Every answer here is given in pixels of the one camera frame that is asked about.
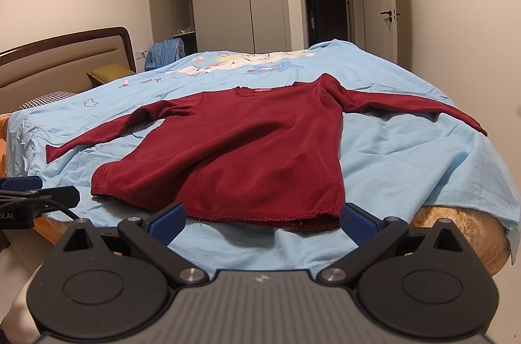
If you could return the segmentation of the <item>checkered pillow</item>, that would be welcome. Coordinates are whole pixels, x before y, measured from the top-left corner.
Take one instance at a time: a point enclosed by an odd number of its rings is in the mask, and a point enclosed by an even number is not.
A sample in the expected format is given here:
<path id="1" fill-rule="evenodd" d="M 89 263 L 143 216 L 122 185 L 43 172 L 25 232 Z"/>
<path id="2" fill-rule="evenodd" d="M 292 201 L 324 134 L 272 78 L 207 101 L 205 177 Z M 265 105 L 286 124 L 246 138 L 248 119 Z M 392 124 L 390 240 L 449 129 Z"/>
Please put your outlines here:
<path id="1" fill-rule="evenodd" d="M 47 104 L 51 104 L 56 101 L 64 100 L 75 96 L 76 93 L 70 93 L 66 91 L 56 91 L 51 93 L 46 93 L 45 95 L 41 95 L 39 97 L 35 97 L 20 106 L 20 110 L 35 108 L 38 106 L 44 106 Z"/>

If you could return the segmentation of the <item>brown padded headboard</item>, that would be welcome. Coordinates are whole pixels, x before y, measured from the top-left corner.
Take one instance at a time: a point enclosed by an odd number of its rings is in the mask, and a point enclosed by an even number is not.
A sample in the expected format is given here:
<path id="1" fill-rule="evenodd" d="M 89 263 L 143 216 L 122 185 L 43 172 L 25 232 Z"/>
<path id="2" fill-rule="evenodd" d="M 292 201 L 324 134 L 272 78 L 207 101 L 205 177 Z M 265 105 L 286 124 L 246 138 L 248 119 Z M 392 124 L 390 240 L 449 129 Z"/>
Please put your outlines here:
<path id="1" fill-rule="evenodd" d="M 136 70 L 128 31 L 109 27 L 38 40 L 1 53 L 1 111 L 16 111 L 47 93 L 82 93 L 87 73 L 109 64 Z"/>

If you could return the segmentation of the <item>blue garment on chair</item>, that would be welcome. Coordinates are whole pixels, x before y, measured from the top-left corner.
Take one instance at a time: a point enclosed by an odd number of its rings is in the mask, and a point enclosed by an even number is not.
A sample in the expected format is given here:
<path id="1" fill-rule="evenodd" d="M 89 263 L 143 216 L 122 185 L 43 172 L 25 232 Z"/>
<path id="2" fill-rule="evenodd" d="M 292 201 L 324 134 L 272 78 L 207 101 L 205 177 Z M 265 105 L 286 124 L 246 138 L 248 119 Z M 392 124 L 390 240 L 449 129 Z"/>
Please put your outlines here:
<path id="1" fill-rule="evenodd" d="M 186 56 L 185 44 L 180 38 L 163 40 L 151 46 L 146 54 L 144 70 L 156 70 Z"/>

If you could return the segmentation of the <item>mustard yellow pillow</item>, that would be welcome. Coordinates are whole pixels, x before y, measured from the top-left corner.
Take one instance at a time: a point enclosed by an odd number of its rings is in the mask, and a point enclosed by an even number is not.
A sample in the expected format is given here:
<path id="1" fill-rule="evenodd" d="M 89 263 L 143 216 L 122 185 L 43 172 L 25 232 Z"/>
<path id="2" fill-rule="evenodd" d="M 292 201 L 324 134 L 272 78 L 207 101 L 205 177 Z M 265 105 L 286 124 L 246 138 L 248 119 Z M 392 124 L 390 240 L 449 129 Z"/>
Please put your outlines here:
<path id="1" fill-rule="evenodd" d="M 120 64 L 107 64 L 87 72 L 93 86 L 105 85 L 117 79 L 134 75 L 135 72 Z"/>

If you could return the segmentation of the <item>light blue cartoon bedsheet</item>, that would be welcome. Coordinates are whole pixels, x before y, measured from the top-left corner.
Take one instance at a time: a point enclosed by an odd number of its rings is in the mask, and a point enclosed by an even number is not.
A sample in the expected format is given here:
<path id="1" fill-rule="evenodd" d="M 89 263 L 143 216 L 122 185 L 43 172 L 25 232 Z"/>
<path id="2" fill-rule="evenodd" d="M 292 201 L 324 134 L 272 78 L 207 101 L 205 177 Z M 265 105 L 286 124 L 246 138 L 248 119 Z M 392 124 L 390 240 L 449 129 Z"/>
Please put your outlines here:
<path id="1" fill-rule="evenodd" d="M 92 197 L 93 171 L 127 155 L 151 127 L 141 126 L 107 144 L 75 149 L 53 163 L 45 160 L 46 146 L 61 145 L 157 100 L 237 86 L 311 82 L 324 73 L 356 91 L 446 100 L 427 81 L 341 40 L 272 54 L 204 52 L 13 114 L 7 124 L 5 172 L 40 176 L 47 187 L 76 187 L 81 195 L 78 215 L 99 227 L 112 227 L 137 209 Z M 517 250 L 520 196 L 510 171 L 487 137 L 450 116 L 347 114 L 340 166 L 348 201 L 377 217 L 395 215 L 412 222 L 422 206 L 474 209 L 491 214 L 506 228 L 510 258 Z M 339 229 L 313 234 L 196 220 L 190 220 L 170 244 L 173 251 L 210 273 L 218 269 L 317 273 L 354 247 Z"/>

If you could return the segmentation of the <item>dark red long-sleeve shirt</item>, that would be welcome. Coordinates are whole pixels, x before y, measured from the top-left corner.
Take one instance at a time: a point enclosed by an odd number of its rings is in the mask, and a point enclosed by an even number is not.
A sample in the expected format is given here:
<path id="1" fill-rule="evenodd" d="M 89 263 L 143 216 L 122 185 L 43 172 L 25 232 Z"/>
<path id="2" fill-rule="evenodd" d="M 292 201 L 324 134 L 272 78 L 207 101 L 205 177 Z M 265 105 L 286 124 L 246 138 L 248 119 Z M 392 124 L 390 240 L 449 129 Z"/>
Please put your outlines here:
<path id="1" fill-rule="evenodd" d="M 378 109 L 446 114 L 478 123 L 437 100 L 344 88 L 330 74 L 268 89 L 235 87 L 159 100 L 48 146 L 54 161 L 152 123 L 141 143 L 93 172 L 93 195 L 160 211 L 179 202 L 204 222 L 243 222 L 306 232 L 339 225 L 345 186 L 339 146 L 348 113 Z"/>

